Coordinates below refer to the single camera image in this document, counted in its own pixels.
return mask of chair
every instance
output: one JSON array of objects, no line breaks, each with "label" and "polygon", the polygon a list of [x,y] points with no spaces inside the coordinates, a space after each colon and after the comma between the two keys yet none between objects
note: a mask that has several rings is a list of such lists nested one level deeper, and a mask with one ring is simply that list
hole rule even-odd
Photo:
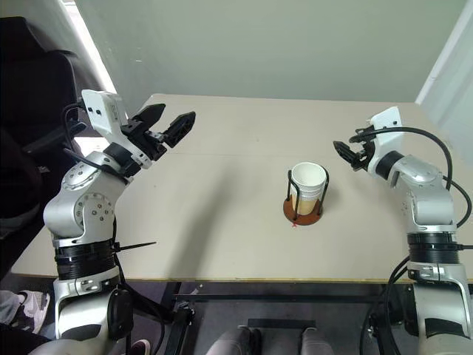
[{"label": "chair", "polygon": [[[0,239],[1,279],[44,225],[43,209],[75,163],[62,151],[62,109],[84,83],[101,88],[74,53],[44,50],[22,17],[0,18],[0,60],[2,231],[16,223]],[[69,116],[78,119],[75,110]]]}]

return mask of white wall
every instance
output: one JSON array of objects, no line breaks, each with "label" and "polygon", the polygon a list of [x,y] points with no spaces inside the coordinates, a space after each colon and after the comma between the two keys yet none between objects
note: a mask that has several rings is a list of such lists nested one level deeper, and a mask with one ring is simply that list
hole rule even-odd
[{"label": "white wall", "polygon": [[429,76],[429,89],[419,98],[428,117],[445,132],[449,143],[473,166],[473,0],[465,7],[460,33],[452,34],[448,58]]},{"label": "white wall", "polygon": [[464,0],[77,0],[129,112],[154,92],[410,101]]}]

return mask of white paper cup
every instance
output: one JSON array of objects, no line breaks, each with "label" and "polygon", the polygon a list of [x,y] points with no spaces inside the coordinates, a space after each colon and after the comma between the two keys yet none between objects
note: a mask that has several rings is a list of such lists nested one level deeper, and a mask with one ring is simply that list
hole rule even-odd
[{"label": "white paper cup", "polygon": [[[324,191],[327,174],[320,165],[305,161],[292,168],[292,179],[299,187],[298,214],[309,214],[316,206]],[[290,191],[293,196],[293,209],[296,210],[296,188],[291,185]]]}]

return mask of white table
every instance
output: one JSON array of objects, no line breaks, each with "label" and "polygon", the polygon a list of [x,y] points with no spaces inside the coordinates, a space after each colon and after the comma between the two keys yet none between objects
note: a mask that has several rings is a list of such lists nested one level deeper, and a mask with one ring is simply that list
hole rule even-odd
[{"label": "white table", "polygon": [[[194,110],[191,133],[118,201],[118,241],[157,245],[120,253],[125,274],[142,280],[380,282],[407,255],[404,219],[382,179],[353,172],[333,148],[392,103],[153,95],[167,105],[154,130]],[[438,133],[415,104],[399,104],[404,126]],[[404,154],[440,169],[440,149],[405,134]],[[473,171],[454,155],[454,180],[470,194]],[[282,214],[287,171],[313,161],[330,173],[324,215],[292,227]],[[453,191],[455,210],[464,213]],[[472,243],[470,219],[458,233]],[[473,277],[473,253],[460,254]],[[55,276],[54,249],[43,229],[13,272]]]}]

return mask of brown coaster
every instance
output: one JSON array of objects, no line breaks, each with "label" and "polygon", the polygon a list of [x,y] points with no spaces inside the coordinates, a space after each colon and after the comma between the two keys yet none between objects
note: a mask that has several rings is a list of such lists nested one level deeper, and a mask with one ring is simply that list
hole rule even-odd
[{"label": "brown coaster", "polygon": [[286,199],[284,200],[282,210],[284,211],[284,215],[290,222],[299,224],[300,226],[309,226],[310,224],[314,224],[315,222],[320,220],[320,217],[322,217],[321,214],[317,214],[317,211],[319,210],[319,205],[320,200],[317,200],[316,205],[314,206],[311,213],[306,215],[298,215],[297,218],[294,220],[293,196],[291,195],[289,197],[289,201],[286,201]]}]

